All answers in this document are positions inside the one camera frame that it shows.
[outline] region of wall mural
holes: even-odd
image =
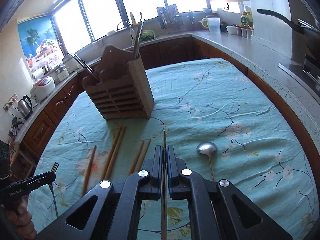
[[[44,69],[46,73],[62,62],[64,56],[52,28],[50,16],[19,23],[18,32],[31,73],[39,68]]]

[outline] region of frying pan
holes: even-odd
[[[316,58],[318,62],[320,62],[320,31],[310,24],[299,20],[301,25],[297,25],[294,22],[288,20],[286,17],[281,15],[280,13],[258,9],[258,13],[274,16],[282,21],[284,21],[287,25],[291,27],[297,33],[300,33],[304,36],[304,41],[307,44],[308,49],[312,53],[312,55]]]

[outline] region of pan handle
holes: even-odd
[[[297,24],[295,24],[294,22],[288,20],[286,17],[284,17],[282,14],[280,13],[277,13],[277,12],[274,12],[274,11],[270,11],[270,10],[264,10],[264,9],[258,9],[257,10],[258,13],[261,13],[261,14],[265,14],[265,15],[271,15],[271,16],[274,16],[282,21],[284,21],[287,25],[290,26],[291,29],[293,29],[295,32],[297,33],[301,33],[303,34],[304,31],[303,31],[303,28]]]

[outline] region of fork tines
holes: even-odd
[[[53,165],[53,167],[52,167],[52,169],[51,169],[51,172],[56,173],[58,167],[59,167],[59,163],[56,163],[56,162],[55,162],[54,165]]]

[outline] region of light blue tablecloth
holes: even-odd
[[[300,143],[270,100],[231,63],[206,59],[147,71],[155,99],[149,120],[112,119],[106,122],[87,94],[78,96],[41,156],[36,174],[60,163],[56,185],[62,214],[77,200],[91,150],[97,145],[89,186],[100,178],[112,137],[127,126],[111,180],[124,180],[142,139],[151,138],[146,158],[156,145],[174,145],[187,167],[211,179],[207,156],[196,152],[200,142],[218,146],[212,158],[217,179],[228,179],[264,212],[302,239],[318,218],[316,186]],[[29,195],[28,209],[36,230],[55,219],[47,186]],[[144,201],[138,239],[160,239],[160,202]],[[168,240],[190,239],[186,201],[168,204]]]

